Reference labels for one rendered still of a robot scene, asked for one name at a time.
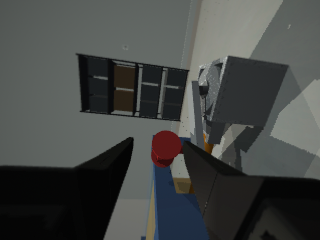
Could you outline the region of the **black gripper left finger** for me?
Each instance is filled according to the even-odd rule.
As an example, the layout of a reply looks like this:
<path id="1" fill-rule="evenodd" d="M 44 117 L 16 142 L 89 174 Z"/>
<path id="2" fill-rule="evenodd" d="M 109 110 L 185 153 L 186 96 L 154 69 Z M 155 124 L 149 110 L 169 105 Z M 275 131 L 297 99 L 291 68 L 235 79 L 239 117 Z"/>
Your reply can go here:
<path id="1" fill-rule="evenodd" d="M 133 145 L 128 137 L 76 167 L 0 166 L 0 204 L 68 206 L 78 240 L 103 240 Z"/>

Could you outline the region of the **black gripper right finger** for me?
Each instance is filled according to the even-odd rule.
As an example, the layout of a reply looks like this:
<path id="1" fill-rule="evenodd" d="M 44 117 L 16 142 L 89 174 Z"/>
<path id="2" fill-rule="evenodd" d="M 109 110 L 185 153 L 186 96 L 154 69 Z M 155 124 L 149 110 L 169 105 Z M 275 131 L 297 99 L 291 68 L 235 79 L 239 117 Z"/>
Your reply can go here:
<path id="1" fill-rule="evenodd" d="M 189 141 L 182 150 L 209 240 L 241 240 L 266 198 L 320 200 L 318 179 L 248 175 Z"/>

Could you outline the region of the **clear-panelled guard cubby with blue frame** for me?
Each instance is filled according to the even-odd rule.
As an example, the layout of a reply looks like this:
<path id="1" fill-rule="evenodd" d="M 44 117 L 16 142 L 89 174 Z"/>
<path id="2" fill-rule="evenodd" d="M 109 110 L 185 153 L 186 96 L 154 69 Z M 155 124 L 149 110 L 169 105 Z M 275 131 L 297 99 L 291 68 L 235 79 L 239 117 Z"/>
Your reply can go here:
<path id="1" fill-rule="evenodd" d="M 178 154 L 170 165 L 172 177 L 175 178 L 190 178 L 184 155 Z M 155 228 L 155 202 L 154 202 L 154 176 L 153 176 L 153 161 L 150 160 L 150 169 L 148 177 L 147 195 L 144 212 L 144 222 L 141 240 L 156 240 Z"/>

